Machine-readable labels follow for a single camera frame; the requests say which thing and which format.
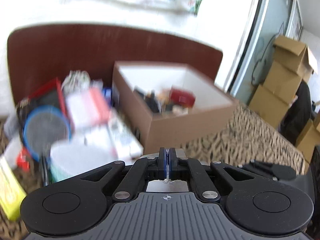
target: cardboard box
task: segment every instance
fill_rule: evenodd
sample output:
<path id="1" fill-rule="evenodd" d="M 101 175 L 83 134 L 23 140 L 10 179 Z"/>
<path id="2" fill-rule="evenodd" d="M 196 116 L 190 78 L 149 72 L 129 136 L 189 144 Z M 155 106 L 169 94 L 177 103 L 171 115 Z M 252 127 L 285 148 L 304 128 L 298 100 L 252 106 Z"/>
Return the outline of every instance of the cardboard box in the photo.
<path id="1" fill-rule="evenodd" d="M 297 73 L 305 82 L 311 74 L 318 73 L 318 64 L 309 47 L 300 41 L 279 36 L 274 42 L 276 47 L 273 58 L 287 69 Z"/>
<path id="2" fill-rule="evenodd" d="M 305 161 L 305 165 L 304 165 L 304 169 L 303 169 L 303 175 L 306 175 L 308 173 L 309 167 L 310 167 L 309 163 L 307 163 Z"/>
<path id="3" fill-rule="evenodd" d="M 273 95 L 290 105 L 300 86 L 302 78 L 274 61 L 263 84 Z"/>
<path id="4" fill-rule="evenodd" d="M 303 153 L 305 160 L 310 163 L 316 145 L 320 144 L 320 133 L 309 119 L 296 141 L 296 148 Z"/>
<path id="5" fill-rule="evenodd" d="M 277 129 L 289 106 L 274 96 L 268 89 L 259 85 L 249 104 L 249 108 L 273 128 Z"/>
<path id="6" fill-rule="evenodd" d="M 313 125 L 316 127 L 317 131 L 320 132 L 320 111 L 318 112 L 316 118 L 314 119 Z"/>
<path id="7" fill-rule="evenodd" d="M 116 62 L 113 97 L 133 129 L 140 131 L 144 154 L 160 147 L 178 147 L 190 140 L 221 131 L 232 117 L 238 101 L 214 86 L 213 80 L 186 64 L 161 62 Z M 185 115 L 153 114 L 134 88 L 155 93 L 181 88 L 192 92 L 196 101 Z"/>

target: stacked cardboard boxes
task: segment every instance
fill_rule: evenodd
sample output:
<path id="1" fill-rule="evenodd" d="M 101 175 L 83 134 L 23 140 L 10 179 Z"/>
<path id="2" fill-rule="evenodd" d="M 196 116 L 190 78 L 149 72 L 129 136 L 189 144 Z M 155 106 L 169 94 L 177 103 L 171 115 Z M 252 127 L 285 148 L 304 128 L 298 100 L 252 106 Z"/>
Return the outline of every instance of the stacked cardboard boxes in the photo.
<path id="1" fill-rule="evenodd" d="M 249 108 L 276 129 L 291 106 L 301 80 L 308 82 L 318 66 L 309 47 L 300 41 L 279 36 L 274 47 L 271 69 Z"/>
<path id="2" fill-rule="evenodd" d="M 308 163 L 305 167 L 305 172 L 309 168 L 309 163 L 312 160 L 313 151 L 316 145 L 320 144 L 320 112 L 314 121 L 309 119 L 302 132 L 299 134 L 296 141 L 296 148 L 303 153 L 303 156 Z"/>

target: yellow box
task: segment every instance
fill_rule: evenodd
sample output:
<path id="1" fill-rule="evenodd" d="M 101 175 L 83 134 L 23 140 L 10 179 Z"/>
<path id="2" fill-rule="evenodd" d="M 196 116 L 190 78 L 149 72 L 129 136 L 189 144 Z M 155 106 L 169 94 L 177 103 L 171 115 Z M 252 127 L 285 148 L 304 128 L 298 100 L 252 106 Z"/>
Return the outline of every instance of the yellow box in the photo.
<path id="1" fill-rule="evenodd" d="M 291 105 L 302 78 L 274 61 L 263 87 L 286 104 Z"/>
<path id="2" fill-rule="evenodd" d="M 277 129 L 287 113 L 289 106 L 274 96 L 268 89 L 259 85 L 250 104 L 250 110 L 256 112 L 263 120 Z"/>
<path id="3" fill-rule="evenodd" d="M 0 158 L 0 205 L 9 220 L 20 217 L 20 204 L 25 196 L 7 161 Z"/>
<path id="4" fill-rule="evenodd" d="M 320 133 L 316 130 L 311 119 L 303 128 L 296 140 L 296 148 L 303 153 L 305 160 L 310 163 L 315 146 L 320 144 Z"/>

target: gray gripper base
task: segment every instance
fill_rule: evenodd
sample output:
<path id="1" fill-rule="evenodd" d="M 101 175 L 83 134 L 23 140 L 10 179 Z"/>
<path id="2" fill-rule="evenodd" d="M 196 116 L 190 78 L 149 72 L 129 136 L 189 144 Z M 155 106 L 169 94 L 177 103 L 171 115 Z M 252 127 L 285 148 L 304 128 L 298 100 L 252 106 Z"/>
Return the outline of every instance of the gray gripper base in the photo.
<path id="1" fill-rule="evenodd" d="M 220 206 L 198 201 L 192 192 L 140 193 L 117 203 L 99 225 L 75 236 L 51 238 L 31 233 L 26 240 L 274 240 L 250 234 L 228 220 Z M 303 233 L 279 240 L 307 240 Z"/>

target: white wall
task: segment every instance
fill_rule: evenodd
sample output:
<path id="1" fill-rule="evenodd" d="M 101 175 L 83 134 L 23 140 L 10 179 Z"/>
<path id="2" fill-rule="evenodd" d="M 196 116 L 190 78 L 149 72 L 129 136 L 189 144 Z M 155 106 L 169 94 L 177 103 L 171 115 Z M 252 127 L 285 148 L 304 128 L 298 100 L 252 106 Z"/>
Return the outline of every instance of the white wall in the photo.
<path id="1" fill-rule="evenodd" d="M 308 82 L 311 100 L 317 102 L 320 101 L 320 38 L 304 29 L 300 40 L 310 47 L 318 62 L 318 74 L 314 73 Z"/>
<path id="2" fill-rule="evenodd" d="M 215 83 L 223 87 L 246 25 L 252 0 L 203 0 L 197 17 L 144 10 L 106 0 L 0 0 L 0 115 L 13 110 L 6 41 L 17 27 L 48 22 L 134 26 L 187 37 L 223 51 Z"/>

